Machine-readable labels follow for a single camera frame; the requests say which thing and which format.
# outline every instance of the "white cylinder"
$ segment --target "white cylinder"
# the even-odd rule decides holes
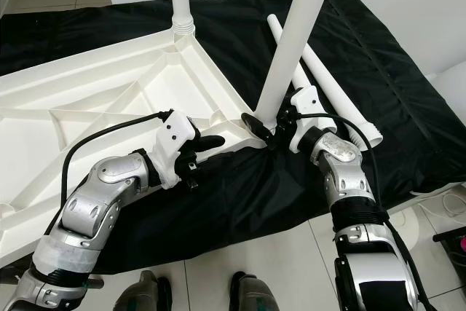
[[[312,72],[312,75],[319,83],[319,86],[322,88],[332,106],[335,108],[336,113],[355,124],[363,132],[372,147],[381,143],[383,140],[382,134],[377,130],[375,125],[368,122],[359,112],[354,103],[350,98],[348,98],[347,94],[339,86],[334,77],[307,43],[304,47],[303,60],[309,67],[309,70]],[[367,147],[358,133],[356,133],[351,127],[347,126],[347,129],[351,141],[361,151],[366,151]]]
[[[172,23],[175,34],[185,36],[194,33],[194,21],[189,9],[189,0],[172,0],[172,4]]]
[[[283,29],[277,19],[277,16],[275,16],[275,14],[270,14],[267,16],[267,22],[269,23],[270,29],[272,30],[275,41],[278,43],[280,41],[280,37],[282,36]],[[306,72],[304,72],[304,69],[301,67],[299,61],[293,73],[293,77],[291,78],[291,82],[293,83],[295,89],[298,89],[299,87],[308,87],[311,85],[307,78]]]
[[[280,42],[257,104],[256,117],[273,129],[278,109],[311,34],[323,0],[293,0]]]

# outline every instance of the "white plastic stand base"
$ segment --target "white plastic stand base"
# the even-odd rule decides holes
[[[198,161],[265,146],[243,127],[241,113],[252,111],[192,35],[163,31],[1,76],[0,267],[36,247],[58,210],[61,167],[77,141],[169,109],[192,117],[203,135],[225,137]],[[154,119],[83,146],[68,191],[104,157],[152,150],[160,125]]]

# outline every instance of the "black cloth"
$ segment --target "black cloth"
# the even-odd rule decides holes
[[[402,280],[359,283],[366,311],[413,311]]]
[[[252,109],[276,48],[266,17],[275,13],[284,23],[290,5],[191,0],[197,39]],[[170,0],[5,15],[0,74],[167,29],[171,15]],[[386,207],[406,201],[410,190],[466,181],[465,126],[360,0],[325,0],[309,43],[384,136],[374,151]],[[347,138],[342,125],[339,134]],[[363,168],[371,182],[367,156]],[[177,186],[124,208],[95,270],[188,259],[326,212],[323,177],[303,154],[242,149],[196,192]]]

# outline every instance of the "black strap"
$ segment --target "black strap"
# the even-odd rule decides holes
[[[367,311],[412,311],[405,282],[374,281],[360,283],[361,296]]]
[[[154,187],[154,186],[159,186],[162,182],[160,181],[159,174],[157,170],[155,170],[154,165],[152,164],[151,159],[147,155],[147,152],[145,149],[136,149],[135,151],[132,151],[132,153],[139,153],[141,156],[143,156],[144,160],[146,161],[147,169],[149,169],[149,186]]]

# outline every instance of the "robotic arm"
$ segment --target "robotic arm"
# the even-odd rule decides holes
[[[39,241],[5,310],[76,309],[121,208],[181,179],[195,188],[195,152],[223,144],[220,136],[201,138],[186,116],[173,111],[157,131],[153,152],[139,149],[93,165]]]
[[[311,127],[299,149],[324,175],[339,255],[335,270],[341,309],[417,310],[416,283],[361,169],[359,148]]]
[[[336,287],[341,310],[416,311],[419,301],[428,310],[412,258],[388,221],[387,212],[374,198],[361,168],[359,148],[335,135],[331,125],[322,128],[328,123],[320,121],[321,117],[342,118],[322,113],[315,100],[309,104],[296,98],[299,96],[300,90],[296,90],[285,98],[273,134],[251,115],[243,114],[242,120],[269,148],[286,143],[294,153],[306,154],[321,170],[336,233]],[[302,117],[309,120],[303,123]]]

